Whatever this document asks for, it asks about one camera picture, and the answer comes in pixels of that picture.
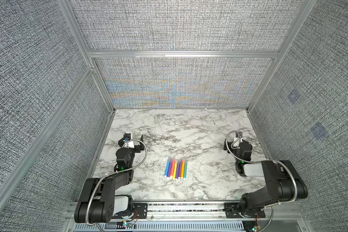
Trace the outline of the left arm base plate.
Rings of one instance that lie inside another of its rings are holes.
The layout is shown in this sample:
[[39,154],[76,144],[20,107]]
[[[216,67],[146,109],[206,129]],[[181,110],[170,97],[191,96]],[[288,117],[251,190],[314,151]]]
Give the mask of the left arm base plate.
[[148,214],[148,204],[146,203],[133,203],[133,206],[129,206],[126,211],[116,213],[112,219],[146,219]]

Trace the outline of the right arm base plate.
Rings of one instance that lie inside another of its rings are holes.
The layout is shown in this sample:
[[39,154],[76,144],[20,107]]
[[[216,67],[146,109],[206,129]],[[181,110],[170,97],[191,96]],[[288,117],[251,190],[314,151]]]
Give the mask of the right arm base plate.
[[265,218],[264,210],[261,208],[249,208],[243,210],[239,203],[224,203],[226,218]]

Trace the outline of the blue highlighter pen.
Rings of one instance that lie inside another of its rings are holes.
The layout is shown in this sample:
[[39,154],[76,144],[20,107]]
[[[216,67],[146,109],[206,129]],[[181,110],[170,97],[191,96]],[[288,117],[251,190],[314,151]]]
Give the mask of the blue highlighter pen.
[[169,172],[169,169],[170,169],[170,164],[171,164],[171,160],[169,159],[169,160],[167,161],[166,168],[165,168],[165,173],[164,173],[164,176],[165,176],[165,177],[168,177],[168,172]]

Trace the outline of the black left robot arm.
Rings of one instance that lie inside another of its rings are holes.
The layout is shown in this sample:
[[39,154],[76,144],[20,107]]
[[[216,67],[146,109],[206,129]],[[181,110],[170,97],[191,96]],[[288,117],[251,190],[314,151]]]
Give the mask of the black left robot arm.
[[117,195],[116,191],[132,182],[134,169],[142,165],[142,162],[133,164],[135,154],[144,151],[145,161],[147,146],[143,136],[136,140],[130,133],[124,134],[118,145],[113,172],[101,178],[86,179],[74,212],[76,223],[94,225],[117,217],[133,218],[136,214],[132,196]]

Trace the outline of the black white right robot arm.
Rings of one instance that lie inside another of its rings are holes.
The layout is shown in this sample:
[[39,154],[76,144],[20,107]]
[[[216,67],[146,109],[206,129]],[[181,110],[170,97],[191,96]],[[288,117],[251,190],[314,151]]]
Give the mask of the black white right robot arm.
[[235,169],[240,176],[262,177],[265,181],[264,187],[244,193],[238,203],[225,204],[228,217],[260,217],[265,208],[307,198],[308,188],[289,160],[252,161],[252,144],[235,130],[227,134],[223,149],[235,158]]

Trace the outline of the green highlighter pen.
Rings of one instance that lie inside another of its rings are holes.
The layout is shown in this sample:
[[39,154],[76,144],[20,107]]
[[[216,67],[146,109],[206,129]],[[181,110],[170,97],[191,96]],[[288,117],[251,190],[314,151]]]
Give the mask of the green highlighter pen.
[[188,166],[188,163],[184,162],[184,171],[183,171],[183,178],[184,179],[186,179],[186,177],[187,177],[187,166]]

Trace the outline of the orange highlighter pen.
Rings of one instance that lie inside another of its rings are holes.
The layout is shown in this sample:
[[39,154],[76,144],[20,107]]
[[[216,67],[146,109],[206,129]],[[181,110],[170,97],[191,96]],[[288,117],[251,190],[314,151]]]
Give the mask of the orange highlighter pen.
[[185,160],[182,160],[182,163],[181,163],[181,173],[180,173],[180,177],[182,179],[184,178],[184,172],[185,172]]

